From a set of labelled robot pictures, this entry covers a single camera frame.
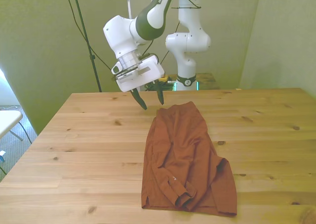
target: shirt sleeve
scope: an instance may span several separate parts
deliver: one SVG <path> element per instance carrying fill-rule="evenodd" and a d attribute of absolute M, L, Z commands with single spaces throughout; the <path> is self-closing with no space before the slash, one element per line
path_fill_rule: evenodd
<path fill-rule="evenodd" d="M 228 160 L 211 155 L 210 185 L 217 211 L 237 214 L 237 192 Z"/>

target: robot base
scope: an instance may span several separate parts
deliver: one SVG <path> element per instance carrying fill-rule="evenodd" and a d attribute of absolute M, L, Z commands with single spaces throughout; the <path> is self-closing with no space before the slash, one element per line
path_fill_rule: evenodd
<path fill-rule="evenodd" d="M 185 86 L 183 83 L 176 81 L 173 87 L 174 91 L 198 91 L 198 82 L 195 81 L 191 86 Z"/>

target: folded cloth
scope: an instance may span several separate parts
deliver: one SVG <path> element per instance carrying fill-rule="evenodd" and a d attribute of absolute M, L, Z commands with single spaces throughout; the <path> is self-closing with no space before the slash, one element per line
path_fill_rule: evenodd
<path fill-rule="evenodd" d="M 237 214 L 230 164 L 216 154 L 193 102 L 157 111 L 146 141 L 142 208 Z"/>

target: black band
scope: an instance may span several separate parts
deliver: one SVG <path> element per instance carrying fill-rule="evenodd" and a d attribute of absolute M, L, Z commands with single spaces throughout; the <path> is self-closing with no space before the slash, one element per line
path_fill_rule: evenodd
<path fill-rule="evenodd" d="M 182 83 L 185 87 L 190 87 L 197 80 L 197 75 L 191 78 L 185 78 L 177 76 L 177 80 Z"/>

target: black cable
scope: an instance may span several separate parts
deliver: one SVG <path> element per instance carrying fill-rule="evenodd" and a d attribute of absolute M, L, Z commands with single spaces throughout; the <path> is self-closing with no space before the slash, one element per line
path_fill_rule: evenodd
<path fill-rule="evenodd" d="M 197 5 L 196 5 L 195 3 L 193 3 L 191 0 L 188 0 L 188 1 L 190 1 L 190 3 L 195 6 L 194 9 L 200 9 L 200 8 L 202 8 L 202 7 L 200 7 L 200 6 L 197 6 Z M 180 8 L 193 8 L 193 7 L 178 7 L 178 8 L 176 8 L 176 9 L 180 9 Z"/>
<path fill-rule="evenodd" d="M 7 175 L 7 173 L 2 169 L 2 167 L 0 167 L 0 170 L 2 170 L 2 172 Z"/>
<path fill-rule="evenodd" d="M 149 48 L 152 46 L 153 43 L 154 43 L 154 40 L 152 40 L 152 43 L 150 43 L 150 45 L 149 45 L 149 46 L 147 47 L 147 49 L 144 51 L 144 53 L 142 54 L 142 56 L 146 54 L 146 52 L 149 50 Z"/>
<path fill-rule="evenodd" d="M 20 122 L 19 122 L 19 124 L 22 126 L 22 129 L 24 130 L 24 132 L 25 132 L 26 136 L 28 137 L 28 139 L 29 139 L 30 143 L 32 144 L 32 141 L 31 141 L 31 139 L 30 139 L 30 137 L 29 137 L 28 133 L 26 132 L 25 128 L 23 127 L 23 125 L 22 125 Z"/>
<path fill-rule="evenodd" d="M 73 14 L 73 18 L 74 18 L 75 24 L 76 24 L 76 26 L 77 26 L 79 32 L 81 33 L 83 39 L 85 40 L 85 42 L 87 42 L 87 39 L 84 37 L 83 32 L 82 32 L 82 30 L 80 29 L 80 27 L 79 27 L 79 25 L 78 25 L 78 23 L 77 23 L 76 16 L 75 16 L 75 13 L 74 13 L 74 9 L 73 9 L 73 6 L 72 6 L 70 0 L 68 0 L 68 3 L 69 3 L 69 6 L 70 6 L 70 9 L 71 9 L 71 12 L 72 12 L 72 14 Z M 109 70 L 111 70 L 111 68 L 98 56 L 98 54 L 95 53 L 95 51 L 93 50 L 93 48 L 91 47 L 91 45 L 90 45 L 90 48 L 91 48 L 92 52 L 95 54 L 95 56 L 96 56 Z"/>
<path fill-rule="evenodd" d="M 155 53 L 150 53 L 151 55 L 155 55 L 157 58 L 157 64 L 159 64 L 159 57 Z"/>
<path fill-rule="evenodd" d="M 175 33 L 178 31 L 179 25 L 180 25 L 180 21 L 179 21 L 179 23 L 178 23 L 178 25 L 177 25 L 177 28 L 176 28 Z M 161 61 L 161 63 L 160 63 L 160 64 L 162 64 L 162 63 L 163 63 L 163 61 L 165 60 L 165 58 L 167 57 L 167 55 L 169 54 L 169 52 L 170 52 L 170 51 L 168 51 L 168 52 L 165 54 L 165 56 L 164 56 L 164 58 L 162 59 L 162 61 Z"/>

